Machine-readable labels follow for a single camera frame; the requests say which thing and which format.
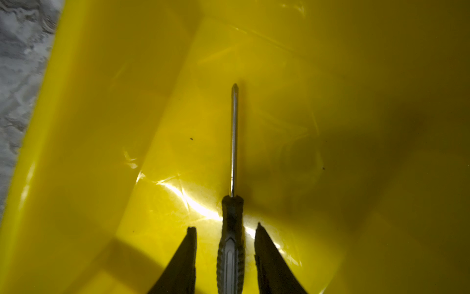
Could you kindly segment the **black handled screwdriver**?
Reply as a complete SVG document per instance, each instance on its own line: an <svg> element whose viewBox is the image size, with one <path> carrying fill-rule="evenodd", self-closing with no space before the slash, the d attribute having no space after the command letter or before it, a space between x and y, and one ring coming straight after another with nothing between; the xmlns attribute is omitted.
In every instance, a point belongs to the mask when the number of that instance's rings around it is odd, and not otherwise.
<svg viewBox="0 0 470 294"><path fill-rule="evenodd" d="M230 193L222 200L222 236L217 256L217 290L220 294L240 294L244 285L244 200L236 195L238 100L239 87L234 84L231 89Z"/></svg>

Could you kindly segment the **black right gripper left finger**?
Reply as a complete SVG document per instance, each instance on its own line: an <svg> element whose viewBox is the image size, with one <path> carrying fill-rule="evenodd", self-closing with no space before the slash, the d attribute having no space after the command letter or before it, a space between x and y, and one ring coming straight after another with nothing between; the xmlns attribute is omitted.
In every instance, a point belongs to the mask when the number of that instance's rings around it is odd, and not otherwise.
<svg viewBox="0 0 470 294"><path fill-rule="evenodd" d="M149 294L194 294L196 283L197 229L187 234Z"/></svg>

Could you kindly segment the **yellow plastic bin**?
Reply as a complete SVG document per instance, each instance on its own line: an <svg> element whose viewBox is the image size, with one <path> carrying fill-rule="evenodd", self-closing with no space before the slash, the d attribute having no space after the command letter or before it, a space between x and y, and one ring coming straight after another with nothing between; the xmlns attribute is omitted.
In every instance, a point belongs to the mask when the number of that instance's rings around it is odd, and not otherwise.
<svg viewBox="0 0 470 294"><path fill-rule="evenodd" d="M470 291L468 1L2 1L1 292L217 293L234 84L244 293Z"/></svg>

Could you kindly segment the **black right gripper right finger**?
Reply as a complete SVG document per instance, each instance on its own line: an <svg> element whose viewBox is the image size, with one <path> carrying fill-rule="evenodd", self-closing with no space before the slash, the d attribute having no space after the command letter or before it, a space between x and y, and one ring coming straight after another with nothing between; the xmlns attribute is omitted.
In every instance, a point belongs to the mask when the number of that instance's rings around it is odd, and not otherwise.
<svg viewBox="0 0 470 294"><path fill-rule="evenodd" d="M255 231L254 246L258 288L261 294L307 293L260 223Z"/></svg>

